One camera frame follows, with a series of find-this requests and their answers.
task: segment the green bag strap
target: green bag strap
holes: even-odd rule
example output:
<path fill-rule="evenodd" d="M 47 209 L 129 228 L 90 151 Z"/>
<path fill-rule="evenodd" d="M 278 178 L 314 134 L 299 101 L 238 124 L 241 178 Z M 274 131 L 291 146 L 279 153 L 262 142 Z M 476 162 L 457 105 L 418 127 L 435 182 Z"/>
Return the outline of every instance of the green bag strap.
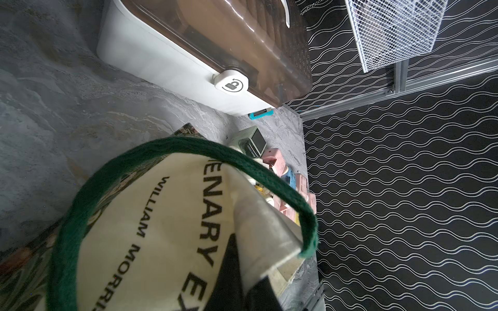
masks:
<path fill-rule="evenodd" d="M 63 221 L 50 259 L 47 309 L 75 311 L 76 271 L 87 222 L 100 198 L 122 175 L 148 160 L 170 153 L 207 156 L 243 171 L 287 202 L 299 213 L 303 235 L 301 257 L 312 256 L 318 245 L 318 223 L 304 198 L 277 175 L 248 156 L 221 144 L 195 137 L 173 136 L 153 140 L 112 159 L 99 169 L 76 194 Z"/>

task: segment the transparent lid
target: transparent lid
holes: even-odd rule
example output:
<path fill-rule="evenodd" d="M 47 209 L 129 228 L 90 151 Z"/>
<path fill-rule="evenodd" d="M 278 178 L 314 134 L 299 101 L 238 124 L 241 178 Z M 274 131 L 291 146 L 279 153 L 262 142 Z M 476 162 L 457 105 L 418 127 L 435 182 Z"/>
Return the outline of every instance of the transparent lid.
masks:
<path fill-rule="evenodd" d="M 311 90 L 306 29 L 294 0 L 122 2 L 136 17 L 216 71 L 244 73 L 249 92 L 272 106 Z"/>

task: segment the white wire basket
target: white wire basket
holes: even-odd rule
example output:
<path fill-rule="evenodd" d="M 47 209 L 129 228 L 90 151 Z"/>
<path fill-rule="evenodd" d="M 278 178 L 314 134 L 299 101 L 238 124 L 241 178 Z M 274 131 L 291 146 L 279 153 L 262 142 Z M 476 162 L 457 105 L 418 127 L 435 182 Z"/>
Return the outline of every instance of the white wire basket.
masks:
<path fill-rule="evenodd" d="M 429 53 L 448 0 L 346 0 L 363 71 Z"/>

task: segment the white plastic container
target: white plastic container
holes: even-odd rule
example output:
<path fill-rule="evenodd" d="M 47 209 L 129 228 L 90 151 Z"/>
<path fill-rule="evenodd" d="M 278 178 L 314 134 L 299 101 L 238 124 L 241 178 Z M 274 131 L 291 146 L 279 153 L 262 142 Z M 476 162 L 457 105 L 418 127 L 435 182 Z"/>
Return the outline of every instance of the white plastic container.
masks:
<path fill-rule="evenodd" d="M 110 0 L 97 54 L 121 70 L 231 115 L 279 107 L 306 94 L 311 79 L 307 45 L 306 51 L 300 51 L 302 55 L 289 58 L 284 52 L 296 50 L 289 47 L 291 41 L 294 45 L 306 43 L 302 21 L 293 20 L 301 16 L 290 15 L 289 29 L 281 0 L 275 1 L 281 12 L 273 12 L 275 26 L 267 25 L 265 30 L 253 17 L 255 13 L 239 0 Z M 267 11 L 261 14 L 266 16 L 265 22 L 270 21 Z M 282 39 L 268 32 L 276 33 L 277 26 L 282 29 Z M 302 64 L 303 58 L 308 65 Z M 217 89 L 215 77 L 226 70 L 224 84 L 230 73 L 230 79 L 237 81 L 233 85 L 247 83 L 243 81 L 249 85 L 232 94 L 223 86 Z"/>

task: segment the blue object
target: blue object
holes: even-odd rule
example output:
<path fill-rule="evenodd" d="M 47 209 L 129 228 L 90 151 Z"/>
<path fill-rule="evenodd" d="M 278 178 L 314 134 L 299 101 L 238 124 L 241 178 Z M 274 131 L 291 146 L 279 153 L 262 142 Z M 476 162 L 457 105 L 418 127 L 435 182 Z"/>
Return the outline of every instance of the blue object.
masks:
<path fill-rule="evenodd" d="M 280 178 L 285 181 L 292 189 L 296 190 L 296 175 L 289 166 L 287 166 L 287 168 L 287 173 L 283 174 Z"/>
<path fill-rule="evenodd" d="M 263 109 L 263 110 L 256 111 L 253 113 L 249 113 L 248 116 L 249 116 L 249 119 L 256 120 L 256 119 L 262 118 L 266 115 L 272 115 L 272 114 L 273 114 L 273 109 L 267 108 L 267 109 Z"/>

